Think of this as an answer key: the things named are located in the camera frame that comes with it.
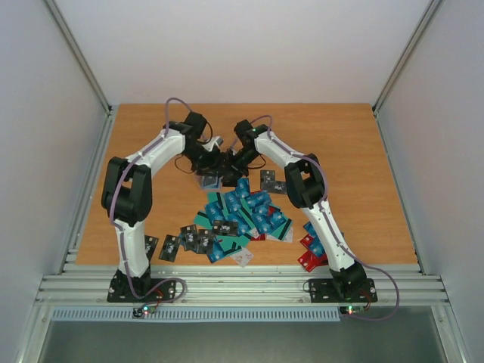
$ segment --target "wooden table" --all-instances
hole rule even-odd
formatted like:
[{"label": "wooden table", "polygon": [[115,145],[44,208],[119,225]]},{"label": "wooden table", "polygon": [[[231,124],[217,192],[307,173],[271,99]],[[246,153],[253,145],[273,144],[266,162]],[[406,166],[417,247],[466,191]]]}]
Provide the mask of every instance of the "wooden table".
[{"label": "wooden table", "polygon": [[[329,201],[345,238],[361,259],[368,263],[415,263],[414,248],[386,161],[377,124],[368,104],[194,104],[221,135],[225,149],[233,140],[233,128],[242,119],[252,120],[270,113],[275,118],[276,135],[297,151],[314,153],[327,173]],[[173,104],[170,116],[183,121],[187,114],[182,105]],[[118,249],[114,228],[101,208],[101,192],[107,161],[125,157],[145,146],[160,132],[164,106],[159,104],[124,104],[119,107],[116,123],[104,158],[94,201],[89,211],[76,263],[117,265]],[[254,161],[253,166],[260,165]],[[189,170],[183,158],[178,165]],[[264,169],[275,169],[277,180],[284,171],[268,160]],[[259,190],[259,170],[250,174],[250,186]],[[167,163],[153,180],[154,203],[146,221],[145,233],[160,238],[152,263],[158,259],[166,234],[178,235],[179,228],[192,223],[198,210],[207,203],[193,175],[178,171],[173,161]],[[299,239],[306,235],[303,213],[292,206],[287,196],[271,195],[274,204],[293,221],[293,243],[252,241],[252,265],[295,265],[305,248]],[[209,265],[206,256],[180,249],[177,265]],[[225,258],[217,265],[233,265]]]}]

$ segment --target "white wall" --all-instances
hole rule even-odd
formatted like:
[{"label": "white wall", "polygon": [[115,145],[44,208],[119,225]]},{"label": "white wall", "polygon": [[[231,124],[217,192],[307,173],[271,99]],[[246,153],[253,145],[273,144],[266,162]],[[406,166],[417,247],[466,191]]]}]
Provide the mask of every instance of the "white wall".
[{"label": "white wall", "polygon": [[112,104],[374,103],[428,0],[57,0]]},{"label": "white wall", "polygon": [[0,11],[0,361],[56,272],[103,111],[39,0]]},{"label": "white wall", "polygon": [[446,1],[381,112],[430,272],[441,274],[473,361],[484,315],[484,2]]}]

